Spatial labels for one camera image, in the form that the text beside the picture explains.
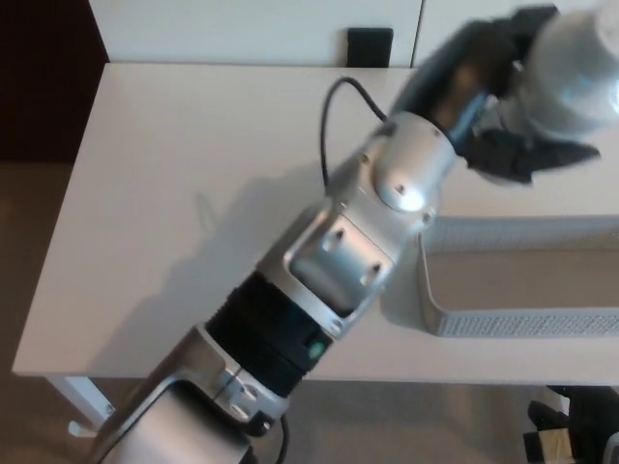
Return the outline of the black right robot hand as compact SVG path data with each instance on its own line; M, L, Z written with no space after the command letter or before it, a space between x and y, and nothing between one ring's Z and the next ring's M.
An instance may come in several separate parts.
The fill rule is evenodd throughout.
M551 386L569 401L566 413L529 403L536 430L523 435L528 463L616 463L618 391L612 387Z

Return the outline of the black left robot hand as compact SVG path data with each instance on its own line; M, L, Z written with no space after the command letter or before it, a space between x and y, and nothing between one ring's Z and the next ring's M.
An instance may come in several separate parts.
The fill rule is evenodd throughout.
M506 101L515 65L531 70L533 47L558 16L546 5L465 24L406 82L389 116L409 113L430 122L468 168L502 181L527 185L536 172L598 158L596 148L576 141L507 128L474 131L489 97Z

